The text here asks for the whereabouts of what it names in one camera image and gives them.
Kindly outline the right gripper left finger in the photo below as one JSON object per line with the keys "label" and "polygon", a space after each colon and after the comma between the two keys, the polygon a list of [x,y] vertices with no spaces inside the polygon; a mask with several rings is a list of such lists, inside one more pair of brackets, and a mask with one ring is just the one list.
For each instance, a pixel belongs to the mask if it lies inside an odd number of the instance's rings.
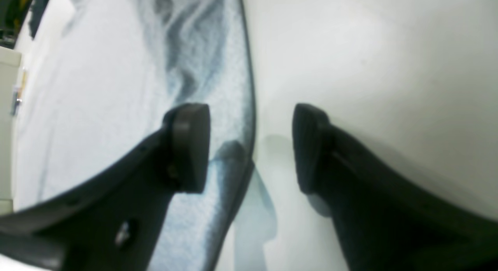
{"label": "right gripper left finger", "polygon": [[144,271],[178,192],[202,193],[210,108],[183,104],[119,161],[66,193],[1,218],[1,254],[50,271]]}

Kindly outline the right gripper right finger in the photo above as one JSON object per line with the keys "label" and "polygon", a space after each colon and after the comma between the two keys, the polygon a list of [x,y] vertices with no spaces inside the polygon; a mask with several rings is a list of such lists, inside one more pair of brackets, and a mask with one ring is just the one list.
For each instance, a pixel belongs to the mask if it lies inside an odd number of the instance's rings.
{"label": "right gripper right finger", "polygon": [[327,114],[297,104],[297,181],[331,212],[351,271],[496,271],[498,226],[416,186]]}

